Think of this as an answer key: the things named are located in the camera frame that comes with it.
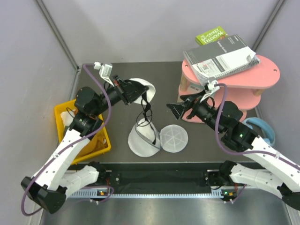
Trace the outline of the white bra with black straps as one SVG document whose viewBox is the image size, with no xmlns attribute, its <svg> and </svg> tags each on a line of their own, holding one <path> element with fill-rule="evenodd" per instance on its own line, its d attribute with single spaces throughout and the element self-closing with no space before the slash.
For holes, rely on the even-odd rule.
<svg viewBox="0 0 300 225">
<path fill-rule="evenodd" d="M 141 138 L 152 145 L 156 145 L 158 142 L 157 130 L 152 124 L 153 110 L 150 104 L 156 94 L 156 88 L 152 83 L 142 78 L 131 78 L 129 81 L 138 87 L 138 93 L 135 94 L 132 103 L 142 107 L 142 111 L 136 117 L 135 129 Z"/>
</svg>

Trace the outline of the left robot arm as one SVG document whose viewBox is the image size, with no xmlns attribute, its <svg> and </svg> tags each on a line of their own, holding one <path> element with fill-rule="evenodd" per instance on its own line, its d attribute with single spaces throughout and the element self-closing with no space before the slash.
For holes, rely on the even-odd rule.
<svg viewBox="0 0 300 225">
<path fill-rule="evenodd" d="M 74 103 L 77 113 L 62 141 L 44 166 L 21 182 L 23 199 L 31 199 L 51 214 L 60 210 L 76 191 L 106 182 L 104 168 L 99 163 L 89 163 L 76 173 L 64 176 L 81 150 L 106 126 L 107 121 L 101 120 L 99 115 L 111 112 L 112 106 L 120 101 L 126 105 L 148 104 L 156 93 L 155 87 L 144 79 L 122 80 L 118 76 L 114 76 L 107 89 L 100 88 L 100 95 L 87 86 L 77 92 Z"/>
</svg>

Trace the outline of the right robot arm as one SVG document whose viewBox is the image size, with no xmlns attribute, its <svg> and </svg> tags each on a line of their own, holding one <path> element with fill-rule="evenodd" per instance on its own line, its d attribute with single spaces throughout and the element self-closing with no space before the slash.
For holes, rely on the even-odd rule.
<svg viewBox="0 0 300 225">
<path fill-rule="evenodd" d="M 186 111 L 215 131 L 220 148 L 231 155 L 243 155 L 267 172 L 256 172 L 240 164 L 225 162 L 219 173 L 223 185 L 250 185 L 279 197 L 295 210 L 300 209 L 300 167 L 268 144 L 256 131 L 240 122 L 242 112 L 231 101 L 222 100 L 218 108 L 200 101 L 201 94 L 183 96 L 183 102 L 167 104 L 177 120 Z"/>
</svg>

